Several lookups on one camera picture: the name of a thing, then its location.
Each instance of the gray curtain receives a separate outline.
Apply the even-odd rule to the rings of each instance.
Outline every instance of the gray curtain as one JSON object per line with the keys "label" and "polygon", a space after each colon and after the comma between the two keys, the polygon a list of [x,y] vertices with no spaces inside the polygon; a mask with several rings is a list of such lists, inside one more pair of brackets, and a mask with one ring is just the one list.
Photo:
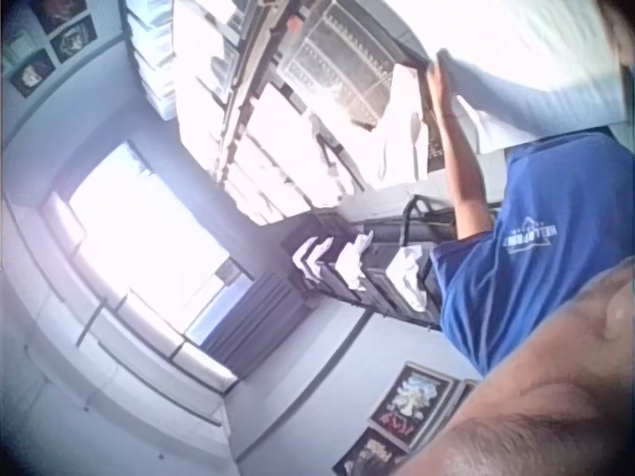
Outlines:
{"label": "gray curtain", "polygon": [[266,273],[214,328],[201,348],[246,379],[309,314],[287,275]]}

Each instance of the hand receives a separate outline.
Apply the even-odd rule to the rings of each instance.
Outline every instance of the hand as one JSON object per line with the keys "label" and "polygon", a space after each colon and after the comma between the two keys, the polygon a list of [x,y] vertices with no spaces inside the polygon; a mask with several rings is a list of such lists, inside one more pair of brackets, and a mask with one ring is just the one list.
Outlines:
{"label": "hand", "polygon": [[426,72],[428,88],[437,116],[452,114],[451,100],[453,96],[449,83],[449,75],[445,62],[449,54],[446,50],[437,53],[437,62],[431,64]]}

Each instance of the t-shirt logo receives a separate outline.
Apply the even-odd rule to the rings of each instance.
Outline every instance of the t-shirt logo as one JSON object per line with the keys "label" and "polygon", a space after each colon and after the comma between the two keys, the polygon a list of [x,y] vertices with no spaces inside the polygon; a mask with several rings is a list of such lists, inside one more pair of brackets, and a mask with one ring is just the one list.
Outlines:
{"label": "t-shirt logo", "polygon": [[550,238],[558,235],[555,225],[545,225],[530,218],[523,221],[523,226],[512,230],[510,235],[503,240],[503,247],[512,255],[521,251],[531,250],[536,246],[550,246]]}

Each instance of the framed poster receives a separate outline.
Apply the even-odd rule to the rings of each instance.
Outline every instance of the framed poster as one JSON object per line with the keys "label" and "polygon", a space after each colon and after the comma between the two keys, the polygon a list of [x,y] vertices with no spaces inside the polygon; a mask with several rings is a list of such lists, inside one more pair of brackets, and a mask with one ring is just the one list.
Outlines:
{"label": "framed poster", "polygon": [[333,473],[337,476],[390,476],[405,456],[406,451],[368,428],[333,466]]}
{"label": "framed poster", "polygon": [[64,62],[81,52],[97,39],[95,27],[90,15],[79,20],[74,25],[62,30],[51,40],[51,46],[60,62]]}
{"label": "framed poster", "polygon": [[86,0],[34,0],[31,9],[48,35],[81,12],[86,11]]}
{"label": "framed poster", "polygon": [[463,383],[407,362],[370,417],[370,425],[406,451],[435,434]]}
{"label": "framed poster", "polygon": [[11,83],[23,97],[29,97],[55,71],[46,50],[36,52],[11,76]]}

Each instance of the window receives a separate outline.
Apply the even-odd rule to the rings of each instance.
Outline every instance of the window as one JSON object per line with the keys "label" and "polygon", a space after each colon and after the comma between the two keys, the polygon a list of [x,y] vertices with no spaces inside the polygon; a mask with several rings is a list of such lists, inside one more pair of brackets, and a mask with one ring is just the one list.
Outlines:
{"label": "window", "polygon": [[[251,280],[129,144],[90,173],[69,208],[50,201],[63,248],[122,320],[176,365],[207,362],[223,388],[236,380],[197,346]],[[194,358],[180,356],[184,349]]]}

